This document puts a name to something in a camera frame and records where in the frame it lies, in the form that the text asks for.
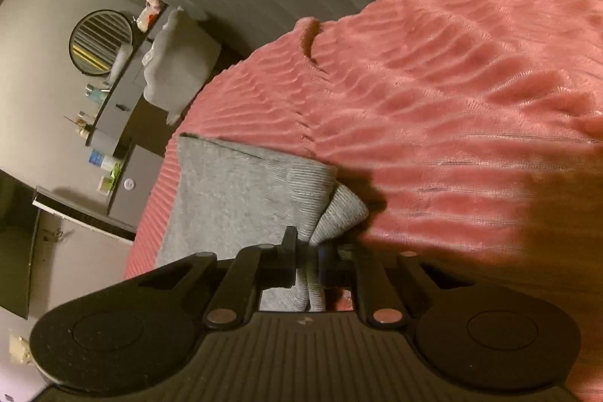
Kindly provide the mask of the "grey sweatpants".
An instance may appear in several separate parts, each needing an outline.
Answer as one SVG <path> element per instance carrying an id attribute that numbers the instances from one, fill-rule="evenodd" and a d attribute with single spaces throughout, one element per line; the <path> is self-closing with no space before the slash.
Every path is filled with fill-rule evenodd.
<path id="1" fill-rule="evenodd" d="M 318 247 L 363 222 L 369 210 L 339 183 L 334 167 L 267 148 L 182 134 L 180 183 L 156 257 L 164 266 L 197 252 L 229 259 L 245 247 L 280 244 L 297 230 L 298 264 L 291 288 L 265 291 L 268 311 L 323 311 Z"/>

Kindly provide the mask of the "grey bedside cabinet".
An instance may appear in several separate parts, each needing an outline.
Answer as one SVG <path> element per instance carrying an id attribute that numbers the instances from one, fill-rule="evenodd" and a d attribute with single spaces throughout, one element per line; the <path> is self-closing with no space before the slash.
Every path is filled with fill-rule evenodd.
<path id="1" fill-rule="evenodd" d="M 136 229 L 164 157 L 138 145 L 131 148 L 108 202 L 108 216 Z"/>

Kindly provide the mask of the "white standing panel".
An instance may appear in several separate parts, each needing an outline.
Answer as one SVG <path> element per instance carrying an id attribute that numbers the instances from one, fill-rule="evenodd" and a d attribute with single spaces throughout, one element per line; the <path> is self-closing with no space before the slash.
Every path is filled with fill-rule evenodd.
<path id="1" fill-rule="evenodd" d="M 99 234 L 118 240 L 135 241 L 136 229 L 133 229 L 132 226 L 111 218 L 105 213 L 98 213 L 86 206 L 59 197 L 43 188 L 37 187 L 35 190 L 33 205 L 62 220 L 89 229 L 89 231 L 99 232 Z"/>

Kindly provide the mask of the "pink ribbed bed blanket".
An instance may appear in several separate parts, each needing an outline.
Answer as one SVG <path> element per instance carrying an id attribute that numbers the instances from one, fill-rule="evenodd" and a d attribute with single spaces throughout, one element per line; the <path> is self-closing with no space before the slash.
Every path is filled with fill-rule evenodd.
<path id="1" fill-rule="evenodd" d="M 602 0 L 376 0 L 304 18 L 198 94 L 184 133 L 334 165 L 366 244 L 546 299 L 602 397 Z"/>

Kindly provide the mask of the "blue white box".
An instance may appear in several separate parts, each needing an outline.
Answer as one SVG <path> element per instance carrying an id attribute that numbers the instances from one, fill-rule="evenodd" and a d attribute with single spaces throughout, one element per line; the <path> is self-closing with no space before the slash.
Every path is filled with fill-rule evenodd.
<path id="1" fill-rule="evenodd" d="M 107 171 L 108 173 L 110 173 L 116 167 L 119 167 L 121 165 L 121 160 L 119 160 L 119 158 L 104 155 L 96 150 L 93 150 L 91 152 L 89 156 L 89 162 L 92 165 Z"/>

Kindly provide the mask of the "grey vanity desk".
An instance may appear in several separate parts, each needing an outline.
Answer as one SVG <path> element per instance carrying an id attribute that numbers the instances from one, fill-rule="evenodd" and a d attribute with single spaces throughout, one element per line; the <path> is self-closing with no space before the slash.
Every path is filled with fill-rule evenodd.
<path id="1" fill-rule="evenodd" d="M 124 61 L 115 82 L 108 86 L 107 96 L 91 124 L 85 145 L 105 155 L 125 156 L 131 145 L 138 145 L 163 156 L 173 130 L 165 123 L 165 112 L 146 102 L 146 82 L 142 58 L 154 36 L 167 19 L 164 7 L 148 26 L 146 33 L 134 26 L 132 53 Z"/>

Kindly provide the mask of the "grey upholstered chair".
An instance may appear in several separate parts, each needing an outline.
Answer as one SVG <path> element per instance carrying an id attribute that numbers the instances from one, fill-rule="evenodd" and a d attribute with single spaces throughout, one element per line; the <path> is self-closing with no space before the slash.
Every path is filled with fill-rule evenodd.
<path id="1" fill-rule="evenodd" d="M 211 78 L 222 45 L 181 6 L 173 9 L 142 59 L 144 99 L 173 125 Z"/>

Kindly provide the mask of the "round vanity mirror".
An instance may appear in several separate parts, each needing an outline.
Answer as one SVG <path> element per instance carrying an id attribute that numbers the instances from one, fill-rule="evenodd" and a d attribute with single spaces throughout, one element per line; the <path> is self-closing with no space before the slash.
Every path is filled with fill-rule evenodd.
<path id="1" fill-rule="evenodd" d="M 121 12 L 99 9 L 84 16 L 69 36 L 69 58 L 83 75 L 105 76 L 122 45 L 132 45 L 134 32 Z"/>

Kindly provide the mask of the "pink plush toy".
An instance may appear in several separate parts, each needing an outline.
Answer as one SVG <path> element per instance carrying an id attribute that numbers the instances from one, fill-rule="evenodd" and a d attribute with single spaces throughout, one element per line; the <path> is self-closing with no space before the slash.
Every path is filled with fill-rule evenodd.
<path id="1" fill-rule="evenodd" d="M 151 16 L 158 16 L 161 10 L 165 8 L 165 2 L 162 0 L 141 0 L 145 7 L 139 14 L 139 19 L 149 19 Z"/>

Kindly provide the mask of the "wall mounted black television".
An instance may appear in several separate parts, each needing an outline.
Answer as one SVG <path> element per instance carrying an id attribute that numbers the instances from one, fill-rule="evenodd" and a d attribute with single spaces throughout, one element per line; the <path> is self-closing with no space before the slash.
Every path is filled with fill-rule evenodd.
<path id="1" fill-rule="evenodd" d="M 0 179 L 1 307 L 29 317 L 32 269 L 40 209 L 35 190 L 5 171 Z"/>

